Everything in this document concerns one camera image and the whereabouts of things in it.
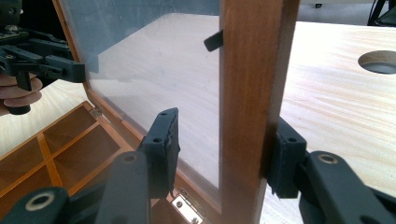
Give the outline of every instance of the black plastic clip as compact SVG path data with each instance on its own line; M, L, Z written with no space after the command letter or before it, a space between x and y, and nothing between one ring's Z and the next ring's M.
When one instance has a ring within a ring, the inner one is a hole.
M218 49L219 47L223 46L223 35L222 35L222 30L215 33L214 35L210 36L208 39L204 41L204 44L210 52L212 52L215 49Z

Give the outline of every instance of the cabinet door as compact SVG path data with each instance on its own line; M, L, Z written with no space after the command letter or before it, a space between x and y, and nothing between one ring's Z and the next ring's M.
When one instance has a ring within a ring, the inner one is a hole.
M131 145L178 107L176 189L206 222L259 222L299 2L53 3L87 65L89 97ZM204 40L221 29L224 46L208 52Z

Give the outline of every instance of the clamp jaw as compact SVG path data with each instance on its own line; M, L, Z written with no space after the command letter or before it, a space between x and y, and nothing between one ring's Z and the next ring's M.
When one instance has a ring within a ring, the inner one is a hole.
M1 224L151 223L150 199L174 189L178 111L160 113L137 151L121 153L108 180L69 197L62 188L45 188L20 199Z
M280 119L268 184L297 198L304 223L396 223L396 199L365 186L339 156L308 153L306 141Z
M0 68L4 74L17 79L18 87L31 91L30 75L62 79L70 82L85 81L85 66L73 61L65 41L53 35L18 27L21 0L0 3ZM14 115L30 111L30 106L9 108Z

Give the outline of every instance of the wooden frame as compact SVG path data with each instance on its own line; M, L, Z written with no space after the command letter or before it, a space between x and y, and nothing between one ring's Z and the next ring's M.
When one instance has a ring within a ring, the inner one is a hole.
M52 0L72 52L78 59L61 0ZM258 223L271 146L288 68L299 1L221 1L220 192L216 204L181 172L176 187L187 191L213 223ZM134 148L143 134L122 120L90 90L99 107Z

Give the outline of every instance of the circular hole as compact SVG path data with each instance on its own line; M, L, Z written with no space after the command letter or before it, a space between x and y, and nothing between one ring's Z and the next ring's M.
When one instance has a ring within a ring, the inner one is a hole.
M51 191L37 194L25 205L27 211L33 212L43 209L55 200L55 194Z
M129 155L129 156L126 156L126 157L122 158L122 161L125 162L125 163L131 163L131 162L133 162L135 159L136 159L135 156Z
M364 224L380 224L377 220L373 219L372 217L361 216L361 223Z
M367 71L393 75L396 74L396 52L378 50L365 53L359 57L359 65Z
M116 216L111 220L111 224L126 224L128 223L128 217Z
M321 154L318 158L328 164L336 164L338 162L338 160L331 155Z
M39 205L39 204L45 203L49 198L50 197L47 195L41 196L41 197L33 200L32 204Z

